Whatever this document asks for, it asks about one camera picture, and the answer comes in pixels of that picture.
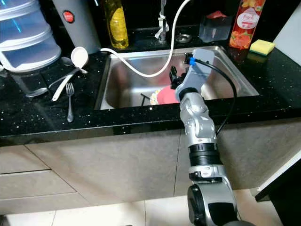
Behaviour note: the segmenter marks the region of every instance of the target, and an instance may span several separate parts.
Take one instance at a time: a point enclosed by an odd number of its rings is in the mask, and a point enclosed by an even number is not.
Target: white ladle
[[[81,71],[81,68],[87,63],[88,52],[83,47],[76,47],[71,53],[71,60],[72,63],[76,66],[76,68],[72,72],[70,72],[67,75],[67,77],[62,81],[60,86],[57,88],[55,94],[53,95],[52,101],[57,101],[67,82],[72,78],[73,75],[75,75],[76,72]]]

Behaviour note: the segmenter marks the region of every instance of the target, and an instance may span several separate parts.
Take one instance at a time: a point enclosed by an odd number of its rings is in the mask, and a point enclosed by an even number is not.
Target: stacked plastic containers
[[[0,0],[0,62],[5,69],[37,70],[60,54],[37,0]]]

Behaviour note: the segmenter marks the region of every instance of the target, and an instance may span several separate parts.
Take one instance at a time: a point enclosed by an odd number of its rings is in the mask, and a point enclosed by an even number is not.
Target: red button
[[[65,11],[65,12],[63,12],[63,16],[64,16],[64,19],[65,19],[68,23],[73,23],[73,22],[74,22],[74,15],[72,14],[72,12],[70,12],[70,11]]]

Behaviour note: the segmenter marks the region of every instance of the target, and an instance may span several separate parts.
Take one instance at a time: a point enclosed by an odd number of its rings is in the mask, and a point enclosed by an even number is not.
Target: white hose
[[[168,60],[167,62],[165,63],[165,65],[163,66],[163,68],[158,71],[157,73],[154,73],[154,74],[144,74],[140,71],[138,71],[137,69],[135,69],[132,65],[130,65],[120,54],[118,54],[116,51],[114,51],[113,49],[110,49],[110,48],[102,48],[100,49],[101,52],[110,52],[112,54],[114,54],[115,56],[117,56],[126,66],[128,66],[132,71],[134,71],[135,73],[137,73],[138,75],[142,76],[142,77],[147,77],[147,78],[151,78],[151,77],[155,77],[159,74],[161,74],[166,68],[167,66],[169,65],[170,63],[170,60],[171,60],[171,57],[173,55],[173,51],[174,51],[174,34],[175,34],[175,25],[177,23],[177,20],[178,20],[178,17],[182,11],[182,9],[184,8],[184,6],[190,2],[191,0],[185,0],[181,6],[179,7],[175,17],[174,17],[174,23],[173,23],[173,29],[172,29],[172,38],[171,38],[171,47],[170,47],[170,52],[169,52],[169,56],[168,56]]]

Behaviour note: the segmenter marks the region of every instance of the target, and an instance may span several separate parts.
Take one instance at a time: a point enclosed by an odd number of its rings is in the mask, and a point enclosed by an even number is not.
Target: red bottle
[[[241,0],[230,37],[229,45],[234,48],[249,48],[265,0]]]

